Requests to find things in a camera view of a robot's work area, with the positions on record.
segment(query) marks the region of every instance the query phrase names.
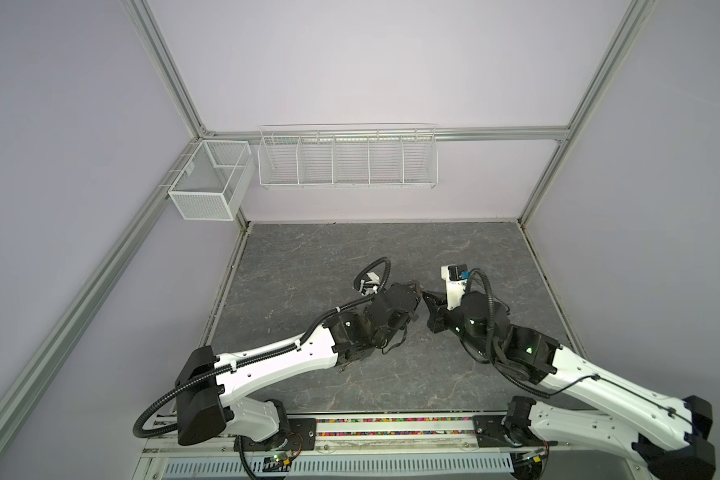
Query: white mesh basket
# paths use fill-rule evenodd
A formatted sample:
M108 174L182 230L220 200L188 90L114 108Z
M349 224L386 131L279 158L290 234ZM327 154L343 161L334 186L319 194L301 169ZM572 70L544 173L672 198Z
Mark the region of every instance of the white mesh basket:
M187 220L234 220L255 169L248 142L203 140L168 195Z
M259 180L265 188L434 187L434 129L264 135Z

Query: black cable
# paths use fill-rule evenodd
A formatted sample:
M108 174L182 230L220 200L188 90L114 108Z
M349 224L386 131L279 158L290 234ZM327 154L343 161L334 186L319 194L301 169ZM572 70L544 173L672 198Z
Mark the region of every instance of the black cable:
M477 274L480 277L480 280L483 282L483 291L485 292L485 298L488 302L488 329L492 330L494 327L494 324L496 322L496 305L494 303L494 292L490 288L490 281L488 280L488 275L485 274L481 269L479 268L473 268L469 271L469 276L467 277L467 283L464 285L464 292L469 293L470 289L472 288L472 275Z
M593 375L583 376L583 377L581 377L580 379L576 379L576 380L574 380L573 382L569 383L568 385L566 385L566 386L563 387L562 389L559 389L559 390L557 390L557 391L555 391L555 392L550 393L549 395L550 395L550 396L552 396L552 395L557 395L558 393L560 393L560 392L562 392L562 391L564 391L564 390L567 390L567 389L571 388L572 386L576 385L578 382L581 382L582 380L586 380L586 379L601 380L601 379L603 379L603 377L597 375L596 373L593 374Z
M544 472L547 471L547 466L550 463L550 444L547 443L546 440L544 440L544 446L547 449L547 459L544 460L544 465L541 467L541 473L539 474L539 478L544 476Z
M246 452L242 446L242 444L246 438L248 438L248 437L243 437L243 436L238 435L235 438L235 443L237 444L237 451L240 453L240 463L242 464L242 469L246 471L246 475L248 475L248 478L250 478L251 480L286 480L286 477L261 478L259 476L256 476L256 474L251 469L251 466L248 465L248 460L246 460Z
M257 477L255 473L253 473L253 470L251 470L251 466L248 465L248 460L246 460L246 451L243 449L243 437L238 435L235 438L235 442L237 442L237 451L240 453L240 463L242 464L242 469L246 471L246 475L248 475L248 478L251 480L262 480L261 477Z
M474 281L477 282L477 284L480 285L480 287L483 286L483 280L480 278L480 276L476 276L476 277L474 278ZM509 315L509 314L510 314L509 303L504 302L502 299L500 299L499 297L497 297L496 294L493 293L493 292L491 292L491 295L492 295L493 298L494 298L494 302L499 302L500 304L504 305L504 308L507 309L507 315Z
M501 345L499 345L499 339L494 337L492 339L493 341L493 353L499 357L499 362L503 363L505 365L509 365L509 360L507 359L507 355L504 353L504 350L501 348Z
M502 372L501 370L499 370L499 373L501 374L501 376L502 376L503 378L509 380L510 383L512 383L513 385L515 385L517 388L523 389L523 390L525 390L526 392L528 392L528 393L531 394L531 395L536 395L536 396L541 397L541 398L550 398L550 394L549 394L549 393L542 392L541 390L535 389L535 388L533 388L532 386L525 385L524 383L520 382L520 380L514 378L513 376L509 376L507 373L504 373L504 372Z
M613 382L613 381L611 381L611 380L609 380L609 379L604 379L603 377L601 377L601 378L599 378L599 380L603 380L603 381L605 381L605 382L610 383L611 385L615 385L615 386L619 387L620 389L624 390L625 392L631 393L632 395L634 395L634 396L637 397L637 398L642 398L644 401L646 401L646 402L648 402L648 403L651 403L651 404L653 404L654 406L657 406L657 407L661 408L662 410L664 410L665 412L669 413L669 414L670 414L670 417L675 417L675 416L676 416L676 417L678 417L678 418L682 418L683 420L685 420L686 422L688 422L688 425L691 426L691 433L692 433L693 435L695 435L695 434L698 433L698 430L696 429L696 426L693 425L693 422L692 422L691 420L689 420L688 418L685 418L684 416L682 416L682 415L680 415L679 413L677 413L677 410L675 410L674 408L668 408L668 407L665 407L664 405L661 405L660 403L656 403L656 402L654 402L653 400L651 400L650 398L645 398L645 397L642 396L641 394L639 394L639 393L637 393L637 392L634 392L634 391L632 391L632 390L630 390L630 389L628 389L628 388L626 388L626 387L624 387L624 386L622 386L622 385L619 385L618 383Z
M136 422L134 423L133 433L136 438L148 438L148 437L154 437L158 435L165 435L168 432L172 432L178 428L178 425L173 423L171 425L162 426L159 428L152 428L151 430L145 430L144 424L147 420L152 417L155 413L157 413L160 408L176 398L180 393L184 392L187 389L191 389L192 387L204 382L205 380L221 375L222 373L227 373L232 370L232 365L224 365L217 369L211 370L210 372L203 373L201 376L196 376L193 379L189 380L187 383L183 384L182 386L178 386L177 388L171 390L170 392L163 395L161 398L158 398L152 405L150 405L146 410L142 412L142 414L136 419Z
M390 353L393 349L398 348L400 345L405 343L405 338L408 336L408 324L406 323L403 327L403 338L399 342L395 343L393 346L389 347L387 351L385 352L382 348L382 355L386 355L387 353Z
M382 277L378 282L378 289L383 289L384 285L387 284L387 280L389 280L389 274L392 271L392 262L386 256L383 256L382 258L371 262L364 269L360 270L360 273L357 274L354 281L352 282L352 286L355 287L355 290L360 291L360 280L362 280L363 276L381 264L384 264L384 274L382 274Z

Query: black mounting plate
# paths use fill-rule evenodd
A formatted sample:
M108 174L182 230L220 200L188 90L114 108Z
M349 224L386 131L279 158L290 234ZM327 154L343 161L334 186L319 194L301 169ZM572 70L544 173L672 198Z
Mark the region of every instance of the black mounting plate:
M503 415L476 415L472 417L474 434L478 437L478 447L509 447L504 440L506 429L501 425Z
M276 451L298 450L298 443L302 442L302 451L314 450L315 449L315 438L317 436L317 420L315 418L288 418L288 424L291 427L291 433L297 433L302 438L296 435L291 435L287 438L288 445L282 448L275 448ZM264 443L254 442L250 438L246 439L244 446L246 452L270 452L269 448ZM235 442L235 452L237 452L237 442Z

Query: light purple wall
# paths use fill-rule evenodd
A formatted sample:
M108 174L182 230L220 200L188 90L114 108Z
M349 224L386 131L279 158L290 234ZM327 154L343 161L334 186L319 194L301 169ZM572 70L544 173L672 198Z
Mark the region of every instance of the light purple wall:
M720 0L660 2L529 232L592 360L715 409Z
M0 463L0 480L127 479L130 430L197 347L235 243L233 222L169 204Z
M117 0L0 2L0 398L188 139Z
M150 0L216 131L567 124L629 4Z

